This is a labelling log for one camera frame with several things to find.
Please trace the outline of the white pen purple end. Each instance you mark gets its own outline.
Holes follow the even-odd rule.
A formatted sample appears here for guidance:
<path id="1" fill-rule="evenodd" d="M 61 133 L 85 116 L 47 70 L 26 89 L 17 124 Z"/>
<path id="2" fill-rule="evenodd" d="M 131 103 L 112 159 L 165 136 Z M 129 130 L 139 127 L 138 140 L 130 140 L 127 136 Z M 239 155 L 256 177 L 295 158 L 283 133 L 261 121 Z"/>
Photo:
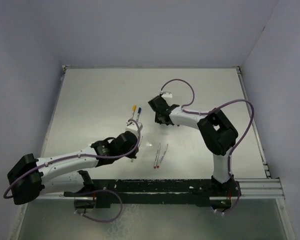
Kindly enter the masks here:
<path id="1" fill-rule="evenodd" d="M 155 156 L 154 166 L 153 166 L 154 169 L 157 168 L 160 152 L 161 152 L 161 143 L 158 144 L 158 148 L 157 148 L 157 151 L 156 151 L 156 156 Z"/>

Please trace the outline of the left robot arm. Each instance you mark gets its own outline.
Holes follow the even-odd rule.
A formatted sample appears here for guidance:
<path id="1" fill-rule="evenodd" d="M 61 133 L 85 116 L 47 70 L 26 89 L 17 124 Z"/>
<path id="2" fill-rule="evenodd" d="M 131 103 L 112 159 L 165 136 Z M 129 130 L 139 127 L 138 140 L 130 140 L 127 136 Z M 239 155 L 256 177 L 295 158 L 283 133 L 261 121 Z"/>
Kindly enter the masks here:
<path id="1" fill-rule="evenodd" d="M 125 131 L 73 153 L 47 158 L 26 154 L 8 172 L 7 192 L 11 192 L 10 198 L 15 205 L 54 192 L 78 192 L 81 196 L 88 196 L 93 191 L 93 184 L 79 172 L 111 165 L 123 157 L 136 158 L 140 140 L 139 133 Z"/>

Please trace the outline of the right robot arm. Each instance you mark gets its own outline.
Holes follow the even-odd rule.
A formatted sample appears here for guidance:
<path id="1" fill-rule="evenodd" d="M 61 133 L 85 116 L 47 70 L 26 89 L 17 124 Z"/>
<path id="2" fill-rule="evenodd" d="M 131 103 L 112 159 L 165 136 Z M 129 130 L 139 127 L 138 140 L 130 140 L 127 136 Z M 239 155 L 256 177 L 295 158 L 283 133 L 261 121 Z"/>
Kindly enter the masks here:
<path id="1" fill-rule="evenodd" d="M 218 196 L 230 190 L 232 177 L 231 153 L 239 136 L 237 130 L 221 110 L 204 116 L 183 111 L 177 104 L 169 105 L 161 95 L 148 102 L 155 112 L 155 122 L 164 125 L 181 125 L 197 129 L 207 149 L 213 155 L 212 190 Z"/>

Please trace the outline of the white pen blue end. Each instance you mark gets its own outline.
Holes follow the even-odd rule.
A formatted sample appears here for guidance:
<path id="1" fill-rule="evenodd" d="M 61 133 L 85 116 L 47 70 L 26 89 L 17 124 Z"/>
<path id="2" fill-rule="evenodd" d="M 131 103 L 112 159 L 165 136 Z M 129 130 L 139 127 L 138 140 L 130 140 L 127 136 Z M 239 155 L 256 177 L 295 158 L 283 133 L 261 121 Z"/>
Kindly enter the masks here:
<path id="1" fill-rule="evenodd" d="M 138 113 L 137 113 L 137 116 L 136 116 L 136 119 L 135 119 L 135 121 L 136 121 L 137 123 L 139 122 L 140 114 L 141 114 L 141 112 L 138 112 Z"/>

